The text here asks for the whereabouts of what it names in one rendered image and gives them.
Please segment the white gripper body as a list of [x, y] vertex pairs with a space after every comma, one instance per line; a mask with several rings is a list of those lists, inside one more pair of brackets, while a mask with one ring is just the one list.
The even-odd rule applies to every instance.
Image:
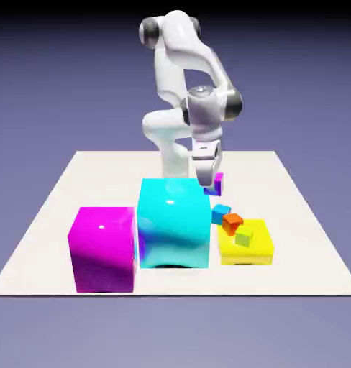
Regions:
[[201, 186], [213, 186], [216, 173], [218, 172], [221, 156], [206, 160], [203, 157], [192, 157], [193, 166], [196, 171], [196, 177], [199, 185]]

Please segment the small purple cube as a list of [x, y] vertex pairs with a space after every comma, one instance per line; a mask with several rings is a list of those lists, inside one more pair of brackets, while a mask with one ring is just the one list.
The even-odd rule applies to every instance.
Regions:
[[204, 193], [208, 196], [221, 196], [224, 186], [224, 173], [218, 172], [215, 175], [214, 186], [212, 188], [204, 188]]

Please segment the small blue cube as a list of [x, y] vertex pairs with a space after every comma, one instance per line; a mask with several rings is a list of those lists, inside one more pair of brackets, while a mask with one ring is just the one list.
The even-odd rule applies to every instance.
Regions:
[[216, 204], [211, 211], [211, 222], [216, 225], [222, 225], [224, 215], [229, 214], [230, 206]]

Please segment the small orange cube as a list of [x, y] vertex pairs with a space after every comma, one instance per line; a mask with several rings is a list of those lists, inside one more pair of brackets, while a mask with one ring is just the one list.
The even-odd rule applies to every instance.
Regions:
[[222, 218], [222, 228], [228, 236], [233, 236], [239, 226], [243, 225], [244, 220], [237, 213], [227, 213]]

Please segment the small yellow-green cube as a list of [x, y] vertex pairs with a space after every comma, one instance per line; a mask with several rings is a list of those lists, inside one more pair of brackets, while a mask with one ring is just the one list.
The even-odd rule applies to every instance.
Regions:
[[241, 247], [249, 247], [254, 234], [251, 226], [239, 226], [234, 235], [234, 242]]

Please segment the large cyan box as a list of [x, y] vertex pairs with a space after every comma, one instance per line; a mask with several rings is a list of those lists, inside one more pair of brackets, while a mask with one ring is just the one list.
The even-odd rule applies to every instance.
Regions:
[[144, 178], [137, 202], [141, 268], [207, 268], [211, 205], [195, 178]]

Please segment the large yellow box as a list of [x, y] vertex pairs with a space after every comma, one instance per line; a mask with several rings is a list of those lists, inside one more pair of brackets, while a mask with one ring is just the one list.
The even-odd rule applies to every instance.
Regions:
[[251, 226], [254, 234], [249, 247], [234, 242], [221, 225], [217, 226], [219, 256], [222, 265], [271, 265], [274, 246], [263, 219], [245, 219], [242, 226]]

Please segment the large magenta box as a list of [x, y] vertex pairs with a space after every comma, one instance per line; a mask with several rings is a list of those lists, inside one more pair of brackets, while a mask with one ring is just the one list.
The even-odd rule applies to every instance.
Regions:
[[135, 209], [81, 207], [68, 233], [78, 293], [134, 290]]

